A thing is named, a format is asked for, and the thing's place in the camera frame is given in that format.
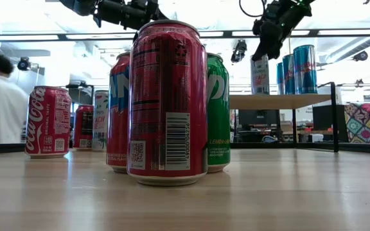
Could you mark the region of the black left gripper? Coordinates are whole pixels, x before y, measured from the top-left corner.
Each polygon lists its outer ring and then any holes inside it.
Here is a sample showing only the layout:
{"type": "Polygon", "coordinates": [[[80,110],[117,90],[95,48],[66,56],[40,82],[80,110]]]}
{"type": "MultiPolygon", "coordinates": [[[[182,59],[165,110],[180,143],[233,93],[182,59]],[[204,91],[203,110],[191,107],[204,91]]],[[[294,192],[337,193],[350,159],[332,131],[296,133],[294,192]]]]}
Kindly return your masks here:
{"type": "MultiPolygon", "coordinates": [[[[93,19],[101,28],[103,21],[138,30],[150,21],[168,20],[159,9],[158,0],[100,0],[93,10],[93,19]]],[[[133,41],[139,36],[136,31],[133,41]]]]}

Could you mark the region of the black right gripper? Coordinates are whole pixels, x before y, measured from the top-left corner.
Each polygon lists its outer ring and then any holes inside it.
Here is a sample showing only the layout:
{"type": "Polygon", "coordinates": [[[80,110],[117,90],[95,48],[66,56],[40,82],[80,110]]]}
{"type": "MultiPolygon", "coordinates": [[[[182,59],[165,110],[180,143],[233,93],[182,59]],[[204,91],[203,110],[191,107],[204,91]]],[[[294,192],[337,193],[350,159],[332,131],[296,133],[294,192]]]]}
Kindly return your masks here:
{"type": "Polygon", "coordinates": [[[261,18],[254,21],[252,32],[260,37],[260,43],[251,60],[267,55],[278,59],[283,42],[304,17],[312,16],[313,0],[273,0],[265,8],[261,18]]]}

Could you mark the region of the silver Celsius peach can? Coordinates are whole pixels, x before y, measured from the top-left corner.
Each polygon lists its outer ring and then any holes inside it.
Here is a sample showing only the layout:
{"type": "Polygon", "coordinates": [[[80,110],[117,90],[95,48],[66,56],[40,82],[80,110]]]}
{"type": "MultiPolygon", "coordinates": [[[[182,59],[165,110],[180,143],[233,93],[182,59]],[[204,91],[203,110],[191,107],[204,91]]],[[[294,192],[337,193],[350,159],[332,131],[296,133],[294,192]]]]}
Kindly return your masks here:
{"type": "Polygon", "coordinates": [[[269,94],[269,60],[264,55],[259,60],[251,60],[252,94],[269,94]]]}
{"type": "Polygon", "coordinates": [[[92,150],[105,152],[109,118],[109,92],[97,90],[94,94],[94,115],[92,126],[92,150]]]}

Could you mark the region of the blue silver Red Bull can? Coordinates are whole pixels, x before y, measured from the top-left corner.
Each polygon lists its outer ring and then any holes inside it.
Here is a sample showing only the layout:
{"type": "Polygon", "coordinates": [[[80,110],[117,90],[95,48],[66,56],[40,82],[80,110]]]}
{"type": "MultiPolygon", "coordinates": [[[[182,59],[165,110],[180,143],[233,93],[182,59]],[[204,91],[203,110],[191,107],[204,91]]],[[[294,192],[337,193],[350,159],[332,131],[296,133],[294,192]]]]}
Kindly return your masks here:
{"type": "Polygon", "coordinates": [[[317,70],[314,45],[296,47],[293,56],[296,93],[316,94],[317,70]]]}
{"type": "Polygon", "coordinates": [[[283,74],[284,74],[285,94],[295,94],[293,54],[286,55],[283,57],[283,74]]]}
{"type": "Polygon", "coordinates": [[[283,72],[283,63],[280,62],[277,64],[277,91],[279,95],[283,95],[285,93],[285,80],[284,80],[284,72],[283,72]]]}

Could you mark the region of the red zero sugar soda can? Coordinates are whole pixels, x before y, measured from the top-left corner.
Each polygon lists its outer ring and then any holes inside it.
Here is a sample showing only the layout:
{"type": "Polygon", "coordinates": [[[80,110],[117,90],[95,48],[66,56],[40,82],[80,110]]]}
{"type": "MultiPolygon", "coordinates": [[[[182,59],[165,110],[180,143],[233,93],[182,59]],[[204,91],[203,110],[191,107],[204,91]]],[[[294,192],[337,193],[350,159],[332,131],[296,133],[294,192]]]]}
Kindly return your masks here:
{"type": "Polygon", "coordinates": [[[190,24],[145,24],[130,53],[127,173],[179,186],[207,173],[207,52],[190,24]]]}

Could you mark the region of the green Sprite can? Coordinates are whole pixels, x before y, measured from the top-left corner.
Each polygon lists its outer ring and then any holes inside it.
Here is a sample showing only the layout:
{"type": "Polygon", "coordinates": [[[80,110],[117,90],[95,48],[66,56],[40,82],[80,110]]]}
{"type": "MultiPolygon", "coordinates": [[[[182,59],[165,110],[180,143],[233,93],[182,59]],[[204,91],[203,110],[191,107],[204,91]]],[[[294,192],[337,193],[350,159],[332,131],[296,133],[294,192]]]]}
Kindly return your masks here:
{"type": "Polygon", "coordinates": [[[231,160],[229,73],[221,56],[207,54],[207,164],[210,173],[222,171],[231,160]]]}

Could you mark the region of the red Fanta strawberry can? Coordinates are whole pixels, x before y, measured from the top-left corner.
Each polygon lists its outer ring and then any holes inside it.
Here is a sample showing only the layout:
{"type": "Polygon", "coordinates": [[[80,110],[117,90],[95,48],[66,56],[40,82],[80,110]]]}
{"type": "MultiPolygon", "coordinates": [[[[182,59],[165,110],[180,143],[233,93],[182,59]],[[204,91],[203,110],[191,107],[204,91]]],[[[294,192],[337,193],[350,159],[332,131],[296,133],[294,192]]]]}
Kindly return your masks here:
{"type": "Polygon", "coordinates": [[[128,96],[130,52],[117,56],[109,77],[109,123],[106,164],[114,172],[127,172],[128,96]]]}

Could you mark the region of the red Coca-Cola can black label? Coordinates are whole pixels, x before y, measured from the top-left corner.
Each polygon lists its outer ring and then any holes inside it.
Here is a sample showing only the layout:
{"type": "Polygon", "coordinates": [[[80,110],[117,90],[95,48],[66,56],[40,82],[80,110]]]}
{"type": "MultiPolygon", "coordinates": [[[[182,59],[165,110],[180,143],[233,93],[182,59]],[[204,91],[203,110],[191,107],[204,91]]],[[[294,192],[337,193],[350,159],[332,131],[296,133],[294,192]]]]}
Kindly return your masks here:
{"type": "Polygon", "coordinates": [[[79,105],[75,112],[73,148],[90,150],[93,139],[93,112],[92,105],[79,105]]]}

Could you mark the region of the red Coca-Cola original can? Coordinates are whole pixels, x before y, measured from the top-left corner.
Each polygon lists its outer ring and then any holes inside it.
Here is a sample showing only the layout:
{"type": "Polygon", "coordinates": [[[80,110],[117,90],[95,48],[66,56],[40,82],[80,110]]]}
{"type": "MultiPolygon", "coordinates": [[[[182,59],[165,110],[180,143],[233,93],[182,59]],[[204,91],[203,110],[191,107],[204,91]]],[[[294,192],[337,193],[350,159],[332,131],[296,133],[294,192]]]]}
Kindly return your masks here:
{"type": "Polygon", "coordinates": [[[69,151],[71,98],[66,89],[36,86],[30,94],[25,154],[31,158],[63,157],[69,151]]]}

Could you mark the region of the wooden shelf with black legs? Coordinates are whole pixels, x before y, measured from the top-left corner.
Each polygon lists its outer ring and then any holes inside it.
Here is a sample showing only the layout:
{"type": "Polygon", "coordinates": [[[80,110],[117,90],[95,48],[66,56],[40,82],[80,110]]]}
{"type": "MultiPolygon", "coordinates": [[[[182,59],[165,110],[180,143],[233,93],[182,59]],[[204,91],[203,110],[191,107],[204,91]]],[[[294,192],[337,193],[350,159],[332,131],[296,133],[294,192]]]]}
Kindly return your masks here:
{"type": "Polygon", "coordinates": [[[332,149],[339,151],[339,129],[337,122],[336,84],[331,81],[323,86],[330,88],[329,94],[293,94],[293,95],[232,95],[230,96],[230,109],[232,110],[291,110],[292,129],[294,141],[291,143],[264,144],[264,143],[236,143],[234,149],[332,149]],[[297,141],[296,110],[305,106],[331,101],[331,126],[333,129],[332,143],[300,143],[297,141]]]}

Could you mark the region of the black monitor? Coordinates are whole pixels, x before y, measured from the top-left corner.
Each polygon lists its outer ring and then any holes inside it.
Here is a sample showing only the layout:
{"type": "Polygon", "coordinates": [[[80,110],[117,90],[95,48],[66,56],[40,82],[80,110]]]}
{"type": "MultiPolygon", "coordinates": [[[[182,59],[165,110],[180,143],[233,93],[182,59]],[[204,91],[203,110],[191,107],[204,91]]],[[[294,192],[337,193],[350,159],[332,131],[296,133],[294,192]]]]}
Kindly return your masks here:
{"type": "MultiPolygon", "coordinates": [[[[346,128],[344,105],[337,105],[336,111],[339,142],[349,142],[346,128]]],[[[314,130],[327,130],[328,128],[332,128],[333,120],[331,105],[313,107],[312,112],[314,130]]]]}
{"type": "Polygon", "coordinates": [[[279,110],[239,110],[239,124],[272,126],[280,123],[279,110]]]}

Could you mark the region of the black mounted box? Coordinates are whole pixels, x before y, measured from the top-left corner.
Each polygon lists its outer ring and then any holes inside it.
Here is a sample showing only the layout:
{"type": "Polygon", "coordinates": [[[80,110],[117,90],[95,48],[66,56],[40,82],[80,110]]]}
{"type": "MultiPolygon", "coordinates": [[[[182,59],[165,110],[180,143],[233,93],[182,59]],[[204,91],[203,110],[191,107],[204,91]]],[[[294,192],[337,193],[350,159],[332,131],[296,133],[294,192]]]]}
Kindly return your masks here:
{"type": "Polygon", "coordinates": [[[65,86],[73,103],[79,105],[92,105],[94,97],[94,86],[86,84],[85,81],[72,81],[65,86]]]}

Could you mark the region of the colourful patchwork quilt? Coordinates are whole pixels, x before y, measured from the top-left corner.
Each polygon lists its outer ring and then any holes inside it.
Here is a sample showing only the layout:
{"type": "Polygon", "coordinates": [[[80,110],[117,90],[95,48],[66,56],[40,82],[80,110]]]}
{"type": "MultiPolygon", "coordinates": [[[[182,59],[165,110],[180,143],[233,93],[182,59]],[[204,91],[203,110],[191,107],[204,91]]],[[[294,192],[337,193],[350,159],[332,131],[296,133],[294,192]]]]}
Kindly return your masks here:
{"type": "Polygon", "coordinates": [[[346,130],[350,143],[370,144],[370,103],[344,106],[346,130]]]}

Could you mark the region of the person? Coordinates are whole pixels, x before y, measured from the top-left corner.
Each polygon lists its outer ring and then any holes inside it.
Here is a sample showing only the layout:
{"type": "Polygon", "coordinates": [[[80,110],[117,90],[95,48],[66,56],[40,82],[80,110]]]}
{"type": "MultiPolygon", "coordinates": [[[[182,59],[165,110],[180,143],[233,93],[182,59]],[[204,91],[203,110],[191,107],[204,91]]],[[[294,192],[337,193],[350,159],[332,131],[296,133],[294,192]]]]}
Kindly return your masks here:
{"type": "Polygon", "coordinates": [[[11,61],[0,55],[0,144],[20,143],[26,122],[28,95],[9,80],[11,61]]]}

